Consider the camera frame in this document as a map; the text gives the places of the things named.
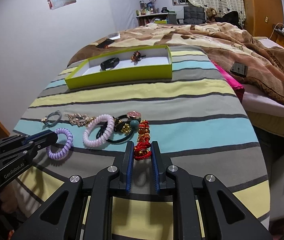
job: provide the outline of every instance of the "hair accessory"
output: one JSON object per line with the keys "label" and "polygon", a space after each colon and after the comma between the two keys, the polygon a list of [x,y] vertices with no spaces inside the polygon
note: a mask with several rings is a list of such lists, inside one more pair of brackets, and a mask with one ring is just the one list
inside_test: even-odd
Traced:
{"label": "hair accessory", "polygon": [[136,111],[131,111],[126,114],[127,118],[131,119],[141,119],[141,113]]}
{"label": "hair accessory", "polygon": [[134,158],[137,161],[147,159],[151,156],[152,152],[148,150],[151,146],[150,140],[150,130],[149,122],[142,120],[139,124],[139,135],[137,139],[137,145],[134,147]]}
{"label": "hair accessory", "polygon": [[[127,139],[131,138],[131,136],[134,133],[134,130],[138,128],[139,125],[139,121],[138,120],[128,120],[128,121],[123,121],[122,118],[126,118],[127,115],[121,115],[117,118],[114,119],[114,131],[115,132],[122,132],[124,133],[126,136],[122,139],[119,140],[111,140],[111,139],[107,139],[108,142],[110,143],[121,143],[126,141]],[[98,131],[98,133],[96,134],[96,138],[98,139],[102,133],[105,131],[106,127],[107,127],[107,122],[101,126],[100,130]]]}
{"label": "hair accessory", "polygon": [[135,51],[131,57],[131,60],[135,63],[139,62],[141,58],[146,57],[145,55],[142,56],[142,54],[138,51]]}
{"label": "hair accessory", "polygon": [[106,70],[108,68],[116,67],[116,65],[119,62],[120,60],[118,59],[118,57],[114,57],[114,58],[107,59],[106,61],[103,61],[100,66],[102,70]]}
{"label": "hair accessory", "polygon": [[[88,139],[88,136],[90,135],[93,128],[99,123],[99,122],[107,122],[107,126],[101,137],[94,141],[90,141]],[[92,120],[87,128],[85,129],[83,133],[83,143],[87,147],[98,147],[101,146],[106,142],[106,140],[110,137],[114,130],[114,118],[110,116],[109,114],[102,114],[96,117],[94,120]]]}
{"label": "hair accessory", "polygon": [[71,125],[77,125],[78,127],[87,126],[92,122],[95,117],[89,117],[87,114],[65,114],[69,118]]}
{"label": "hair accessory", "polygon": [[[58,119],[56,121],[50,121],[49,118],[58,115]],[[49,115],[45,116],[43,119],[41,119],[41,122],[44,123],[45,126],[47,127],[53,127],[55,126],[62,118],[62,114],[60,111],[55,111],[53,113],[50,113]]]}
{"label": "hair accessory", "polygon": [[51,146],[46,147],[46,153],[48,157],[52,160],[62,160],[64,159],[67,154],[69,153],[69,149],[73,146],[73,135],[72,133],[66,128],[58,128],[54,131],[57,134],[65,134],[67,137],[67,141],[62,150],[57,153],[52,153]]}

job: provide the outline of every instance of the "red beaded bracelet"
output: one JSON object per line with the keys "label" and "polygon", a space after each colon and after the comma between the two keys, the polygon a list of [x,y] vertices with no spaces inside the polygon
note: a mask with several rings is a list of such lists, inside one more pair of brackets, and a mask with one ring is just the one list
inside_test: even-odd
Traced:
{"label": "red beaded bracelet", "polygon": [[137,145],[134,147],[134,158],[139,160],[147,159],[151,156],[151,151],[148,148],[151,146],[150,140],[150,130],[149,122],[142,120],[139,124]]}

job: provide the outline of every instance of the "purple spiral hair tie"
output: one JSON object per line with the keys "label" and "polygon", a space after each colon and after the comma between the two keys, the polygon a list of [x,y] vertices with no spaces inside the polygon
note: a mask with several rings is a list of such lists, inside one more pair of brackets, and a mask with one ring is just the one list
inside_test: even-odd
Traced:
{"label": "purple spiral hair tie", "polygon": [[63,149],[57,153],[52,153],[51,146],[46,147],[46,153],[48,157],[52,160],[62,160],[64,159],[67,154],[69,153],[69,149],[73,146],[73,135],[72,133],[67,130],[66,128],[58,128],[54,131],[57,134],[65,134],[67,137],[66,144],[64,145]]}

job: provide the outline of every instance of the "stuffed teddy bear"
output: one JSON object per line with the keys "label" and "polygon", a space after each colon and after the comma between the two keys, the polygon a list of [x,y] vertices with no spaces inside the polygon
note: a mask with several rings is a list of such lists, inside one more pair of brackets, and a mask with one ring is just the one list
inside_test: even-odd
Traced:
{"label": "stuffed teddy bear", "polygon": [[207,20],[206,23],[215,23],[217,22],[215,17],[218,17],[217,11],[214,8],[208,8],[206,10]]}

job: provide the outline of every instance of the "charging cable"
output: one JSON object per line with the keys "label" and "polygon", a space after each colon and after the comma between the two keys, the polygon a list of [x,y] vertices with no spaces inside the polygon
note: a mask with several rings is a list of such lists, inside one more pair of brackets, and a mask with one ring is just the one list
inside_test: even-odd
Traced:
{"label": "charging cable", "polygon": [[273,29],[273,31],[272,31],[272,34],[271,34],[271,36],[269,37],[269,39],[271,39],[271,37],[272,37],[272,35],[273,35],[273,33],[274,33],[275,28],[276,28],[279,24],[282,24],[282,26],[283,26],[283,28],[284,28],[284,24],[283,24],[283,23],[278,23],[277,25],[275,25],[275,27],[274,27],[274,29]]}

